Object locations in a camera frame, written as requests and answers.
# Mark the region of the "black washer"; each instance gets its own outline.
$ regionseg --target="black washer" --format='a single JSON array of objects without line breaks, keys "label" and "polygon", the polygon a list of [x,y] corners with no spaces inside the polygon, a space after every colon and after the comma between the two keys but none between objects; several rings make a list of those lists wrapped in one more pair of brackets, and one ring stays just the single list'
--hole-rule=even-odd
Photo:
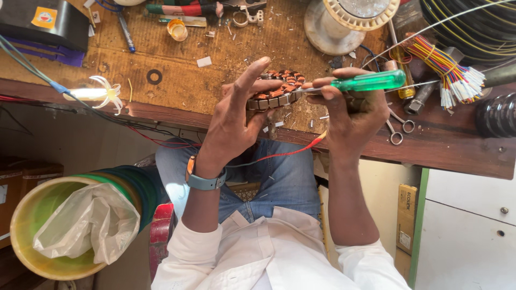
[{"label": "black washer", "polygon": [[[152,80],[151,79],[151,75],[152,74],[157,74],[158,75],[158,79],[157,80]],[[163,79],[163,75],[161,74],[161,71],[159,70],[150,70],[148,73],[147,73],[147,81],[149,82],[149,84],[151,85],[157,85],[159,83],[161,83]]]}]

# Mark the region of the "jeans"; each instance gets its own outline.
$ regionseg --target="jeans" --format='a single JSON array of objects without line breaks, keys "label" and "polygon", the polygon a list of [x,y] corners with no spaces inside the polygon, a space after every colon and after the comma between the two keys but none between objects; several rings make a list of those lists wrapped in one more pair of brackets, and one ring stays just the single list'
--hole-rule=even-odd
[{"label": "jeans", "polygon": [[[169,142],[179,141],[176,138]],[[296,151],[303,146],[262,139],[253,160],[261,157]],[[174,211],[179,219],[185,210],[190,187],[185,183],[186,165],[197,152],[192,147],[171,149],[159,147],[156,164],[159,175]],[[230,165],[242,162],[233,160]],[[251,201],[242,201],[226,184],[220,187],[219,223],[239,211],[248,222],[265,216],[272,217],[274,206],[306,213],[319,220],[320,200],[314,179],[312,153],[305,150],[294,155],[272,157],[253,165],[228,168],[229,182],[260,182],[260,189]]]}]

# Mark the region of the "blue watch strap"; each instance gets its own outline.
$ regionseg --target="blue watch strap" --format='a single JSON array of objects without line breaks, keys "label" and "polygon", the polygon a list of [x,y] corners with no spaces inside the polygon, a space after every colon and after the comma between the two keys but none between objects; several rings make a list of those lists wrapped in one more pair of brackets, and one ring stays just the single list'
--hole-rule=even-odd
[{"label": "blue watch strap", "polygon": [[195,175],[190,175],[186,184],[190,187],[200,190],[213,190],[220,188],[225,183],[225,177],[228,174],[226,168],[222,170],[222,175],[214,179],[204,179]]}]

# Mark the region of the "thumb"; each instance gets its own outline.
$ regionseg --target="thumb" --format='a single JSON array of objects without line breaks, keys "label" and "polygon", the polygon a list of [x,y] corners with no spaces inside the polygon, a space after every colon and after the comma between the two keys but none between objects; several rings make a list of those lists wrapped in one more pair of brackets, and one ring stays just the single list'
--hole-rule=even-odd
[{"label": "thumb", "polygon": [[349,122],[349,115],[346,105],[346,100],[341,91],[332,86],[324,86],[321,90],[322,96],[325,99],[328,114],[330,115],[330,122],[333,124],[346,124]]},{"label": "thumb", "polygon": [[252,136],[254,138],[254,141],[256,141],[256,138],[258,137],[258,133],[262,129],[263,124],[265,123],[265,120],[267,119],[267,114],[273,114],[274,111],[265,111],[265,112],[258,112],[251,117],[249,122],[247,123],[247,134],[248,136]]}]

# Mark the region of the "yellow screwdriver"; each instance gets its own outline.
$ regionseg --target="yellow screwdriver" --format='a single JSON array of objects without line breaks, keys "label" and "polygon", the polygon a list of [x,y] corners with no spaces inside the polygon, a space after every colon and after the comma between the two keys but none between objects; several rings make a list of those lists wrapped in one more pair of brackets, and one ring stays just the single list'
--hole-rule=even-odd
[{"label": "yellow screwdriver", "polygon": [[[398,43],[398,40],[396,39],[396,32],[394,31],[394,24],[392,23],[392,20],[389,20],[389,29],[391,31],[391,38],[392,38],[392,44],[396,45]],[[410,68],[406,63],[403,62],[403,57],[405,56],[405,51],[403,50],[403,47],[398,45],[397,47],[393,48],[391,51],[391,55],[400,64],[400,68],[405,72],[405,75],[407,76],[407,79],[405,80],[405,83],[403,84],[403,87],[411,86],[414,84],[414,80],[412,79],[412,74],[410,73]],[[416,90],[414,87],[405,88],[398,90],[398,95],[401,99],[411,99],[416,95]]]}]

